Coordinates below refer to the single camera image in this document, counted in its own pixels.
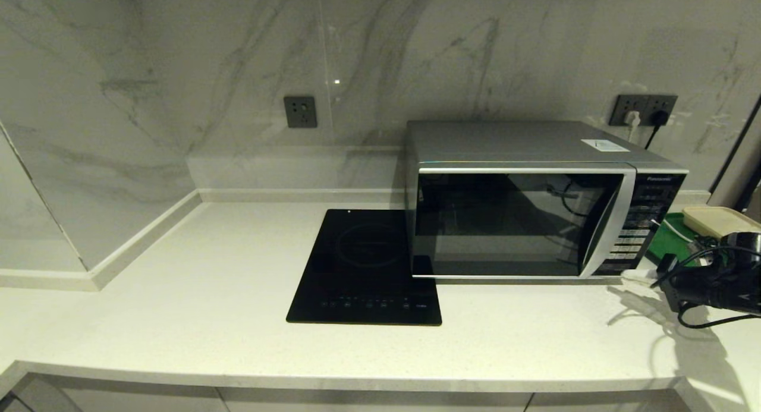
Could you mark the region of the white paper sheet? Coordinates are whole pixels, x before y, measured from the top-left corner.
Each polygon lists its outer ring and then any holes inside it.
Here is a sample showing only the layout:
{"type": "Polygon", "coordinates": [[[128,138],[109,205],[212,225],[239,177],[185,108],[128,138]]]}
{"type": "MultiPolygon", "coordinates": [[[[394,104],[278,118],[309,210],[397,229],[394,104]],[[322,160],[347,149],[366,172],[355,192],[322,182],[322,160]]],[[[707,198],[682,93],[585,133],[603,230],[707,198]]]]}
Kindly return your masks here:
{"type": "Polygon", "coordinates": [[[587,144],[590,147],[593,147],[594,149],[598,150],[598,152],[608,152],[608,153],[630,152],[630,149],[626,149],[626,147],[620,146],[619,144],[616,144],[615,142],[612,142],[609,140],[582,139],[581,142],[583,142],[584,144],[587,144]]]}

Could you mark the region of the silver microwave oven body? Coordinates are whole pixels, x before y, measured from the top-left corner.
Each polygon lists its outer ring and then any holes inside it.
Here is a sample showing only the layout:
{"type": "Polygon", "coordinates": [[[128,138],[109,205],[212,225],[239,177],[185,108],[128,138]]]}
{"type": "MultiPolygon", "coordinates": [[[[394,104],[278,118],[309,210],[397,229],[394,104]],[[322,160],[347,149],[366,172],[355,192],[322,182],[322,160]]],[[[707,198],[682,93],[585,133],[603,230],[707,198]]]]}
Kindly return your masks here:
{"type": "Polygon", "coordinates": [[[420,163],[473,168],[536,163],[633,166],[636,182],[623,228],[611,256],[592,279],[615,278],[639,265],[658,230],[657,224],[666,217],[688,176],[687,168],[668,158],[598,128],[572,121],[411,121],[403,150],[404,187],[408,171],[420,163]],[[598,152],[581,142],[582,139],[609,140],[630,152],[598,152]]]}

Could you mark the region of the green plastic tray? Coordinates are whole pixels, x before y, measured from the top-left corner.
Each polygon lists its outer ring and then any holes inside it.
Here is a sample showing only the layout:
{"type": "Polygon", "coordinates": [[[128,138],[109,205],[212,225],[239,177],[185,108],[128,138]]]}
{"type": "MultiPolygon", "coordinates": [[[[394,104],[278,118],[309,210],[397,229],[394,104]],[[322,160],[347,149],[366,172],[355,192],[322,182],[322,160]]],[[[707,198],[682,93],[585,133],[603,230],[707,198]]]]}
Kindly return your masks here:
{"type": "Polygon", "coordinates": [[[718,239],[696,233],[687,227],[683,219],[682,213],[666,215],[645,252],[646,258],[655,264],[660,263],[666,254],[674,254],[683,260],[699,251],[718,246],[718,239]]]}

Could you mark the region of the grey single wall outlet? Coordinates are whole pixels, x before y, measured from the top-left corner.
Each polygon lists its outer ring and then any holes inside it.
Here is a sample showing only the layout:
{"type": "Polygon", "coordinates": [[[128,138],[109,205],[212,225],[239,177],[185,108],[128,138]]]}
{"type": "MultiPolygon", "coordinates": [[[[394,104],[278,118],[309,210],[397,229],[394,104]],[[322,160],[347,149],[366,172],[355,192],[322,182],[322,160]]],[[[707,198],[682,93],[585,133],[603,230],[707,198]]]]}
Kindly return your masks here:
{"type": "Polygon", "coordinates": [[[313,96],[285,96],[283,100],[288,128],[318,127],[313,96]]]}

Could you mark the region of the black induction cooktop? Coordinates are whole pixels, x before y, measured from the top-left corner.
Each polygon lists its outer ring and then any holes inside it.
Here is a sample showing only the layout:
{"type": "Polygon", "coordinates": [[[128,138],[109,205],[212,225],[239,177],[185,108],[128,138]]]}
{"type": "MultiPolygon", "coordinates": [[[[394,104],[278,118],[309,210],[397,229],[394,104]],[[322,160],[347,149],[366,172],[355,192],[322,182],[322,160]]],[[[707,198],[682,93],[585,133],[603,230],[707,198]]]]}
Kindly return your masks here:
{"type": "Polygon", "coordinates": [[[438,327],[436,282],[412,262],[402,209],[329,209],[286,320],[438,327]]]}

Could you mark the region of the black glass microwave door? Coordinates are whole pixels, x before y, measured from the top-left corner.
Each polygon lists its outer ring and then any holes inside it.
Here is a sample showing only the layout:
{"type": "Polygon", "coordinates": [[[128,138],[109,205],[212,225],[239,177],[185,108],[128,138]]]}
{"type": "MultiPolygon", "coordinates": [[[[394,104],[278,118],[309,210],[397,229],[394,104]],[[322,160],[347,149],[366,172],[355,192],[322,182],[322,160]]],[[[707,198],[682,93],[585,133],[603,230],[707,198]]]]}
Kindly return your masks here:
{"type": "Polygon", "coordinates": [[[623,228],[636,174],[622,163],[420,163],[405,179],[413,276],[595,278],[623,228]]]}

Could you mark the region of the grey double wall outlet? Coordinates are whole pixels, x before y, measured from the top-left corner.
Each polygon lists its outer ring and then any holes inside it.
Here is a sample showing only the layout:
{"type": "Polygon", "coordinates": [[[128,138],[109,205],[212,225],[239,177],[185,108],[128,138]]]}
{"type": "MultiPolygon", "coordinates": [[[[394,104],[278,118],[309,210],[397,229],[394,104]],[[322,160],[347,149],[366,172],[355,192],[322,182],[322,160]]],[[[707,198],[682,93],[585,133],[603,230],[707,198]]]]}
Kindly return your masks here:
{"type": "Polygon", "coordinates": [[[608,124],[612,127],[631,127],[635,119],[631,113],[637,113],[640,127],[662,127],[668,122],[677,100],[677,95],[618,95],[608,124]]]}

